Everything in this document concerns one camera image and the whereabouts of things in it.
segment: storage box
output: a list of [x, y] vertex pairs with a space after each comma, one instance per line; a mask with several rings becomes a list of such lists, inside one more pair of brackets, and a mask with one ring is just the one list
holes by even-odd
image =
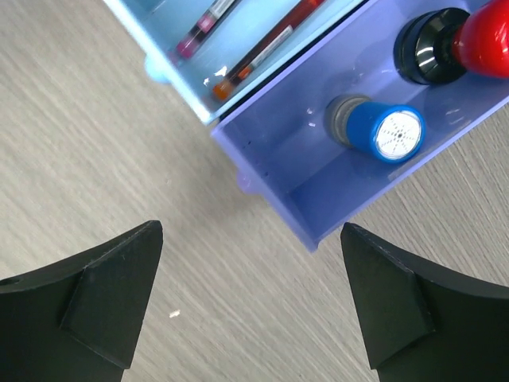
[[[231, 25], [228, 21], [221, 25], [214, 36], [217, 41], [208, 41], [203, 56], [196, 57], [201, 60], [209, 55], [215, 66], [196, 64], [192, 69], [190, 63], [172, 64], [167, 51], [187, 33], [210, 0], [196, 0], [193, 4], [199, 9], [192, 12], [181, 5], [187, 2], [177, 0], [166, 0], [166, 8], [165, 3], [157, 7], [142, 0], [106, 2], [147, 54], [158, 60], [200, 118], [204, 122], [221, 119], [212, 137], [239, 168], [239, 185], [247, 193], [263, 195], [310, 251], [509, 100], [508, 81], [469, 73], [452, 84], [427, 87], [406, 82], [394, 66], [394, 41], [410, 19], [447, 6], [473, 12], [486, 0], [329, 0], [222, 105], [210, 103], [210, 88], [200, 88], [198, 81], [220, 64], [212, 53], [226, 38], [225, 30], [237, 30], [238, 35], [245, 32], [249, 21], [242, 22], [240, 6], [229, 17]], [[255, 26], [260, 30], [249, 33], [249, 41], [236, 40], [239, 45], [231, 48], [234, 58], [229, 65], [297, 1], [245, 0], [241, 6], [258, 3], [267, 9], [274, 7], [277, 17], [269, 17], [268, 10], [250, 13], [259, 20]], [[324, 109], [335, 97], [352, 93], [416, 107], [427, 121], [419, 153], [395, 166], [333, 142], [324, 129]]]

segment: wooden floor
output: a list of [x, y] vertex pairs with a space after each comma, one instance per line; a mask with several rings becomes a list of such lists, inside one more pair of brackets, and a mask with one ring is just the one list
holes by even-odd
[[[0, 279], [159, 219], [125, 381], [375, 381], [339, 232], [308, 254], [143, 58], [100, 0], [0, 2]], [[354, 221], [509, 286], [508, 124], [506, 107]]]

